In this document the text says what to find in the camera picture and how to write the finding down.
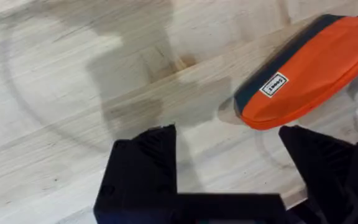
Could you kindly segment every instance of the wood grain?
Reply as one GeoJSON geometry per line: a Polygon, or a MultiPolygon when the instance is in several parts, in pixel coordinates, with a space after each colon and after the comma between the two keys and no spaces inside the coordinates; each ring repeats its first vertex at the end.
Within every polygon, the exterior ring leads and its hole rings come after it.
{"type": "MultiPolygon", "coordinates": [[[[304,200],[277,129],[239,122],[231,96],[317,15],[358,13],[314,3],[0,0],[0,223],[93,223],[112,142],[171,123],[179,191],[304,200]]],[[[299,122],[358,141],[358,100],[337,98],[299,122]]]]}

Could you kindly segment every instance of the black fabric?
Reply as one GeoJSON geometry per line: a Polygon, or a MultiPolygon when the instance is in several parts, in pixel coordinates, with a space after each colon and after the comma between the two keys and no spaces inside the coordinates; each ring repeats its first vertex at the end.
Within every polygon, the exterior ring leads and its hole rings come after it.
{"type": "Polygon", "coordinates": [[[310,39],[315,37],[320,31],[330,26],[344,16],[323,15],[315,20],[307,29],[298,34],[280,51],[276,57],[271,59],[266,65],[258,70],[245,82],[234,95],[236,106],[241,113],[246,104],[255,93],[269,80],[289,59],[304,46],[310,39]]]}

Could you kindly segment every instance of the pencil case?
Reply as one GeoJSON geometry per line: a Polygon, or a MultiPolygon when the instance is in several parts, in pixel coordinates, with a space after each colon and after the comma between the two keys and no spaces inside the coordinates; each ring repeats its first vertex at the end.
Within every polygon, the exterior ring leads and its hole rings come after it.
{"type": "Polygon", "coordinates": [[[307,114],[358,76],[358,17],[323,15],[234,96],[240,118],[270,129],[307,114]]]}

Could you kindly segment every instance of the white label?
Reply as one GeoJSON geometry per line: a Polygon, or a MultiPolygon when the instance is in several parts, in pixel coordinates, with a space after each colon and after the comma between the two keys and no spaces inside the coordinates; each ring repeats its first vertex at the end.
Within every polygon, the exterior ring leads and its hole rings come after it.
{"type": "Polygon", "coordinates": [[[283,74],[277,72],[269,81],[267,81],[267,83],[261,87],[260,91],[271,98],[288,81],[289,79],[287,79],[283,74]]]}

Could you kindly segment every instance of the light wood plank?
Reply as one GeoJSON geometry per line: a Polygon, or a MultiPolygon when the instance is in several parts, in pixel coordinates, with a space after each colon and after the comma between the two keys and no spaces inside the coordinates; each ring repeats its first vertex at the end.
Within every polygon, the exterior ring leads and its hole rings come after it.
{"type": "MultiPolygon", "coordinates": [[[[279,192],[288,207],[302,201],[277,129],[238,123],[227,99],[317,14],[354,14],[358,1],[323,5],[307,19],[285,15],[283,1],[116,2],[26,3],[0,14],[0,223],[93,222],[112,140],[172,122],[181,192],[279,192]],[[157,18],[144,19],[152,12],[157,18]],[[9,31],[12,21],[20,22],[9,31]],[[112,28],[119,34],[105,33],[112,28]]],[[[348,97],[338,95],[350,103],[308,126],[358,141],[357,103],[348,97]]]]}

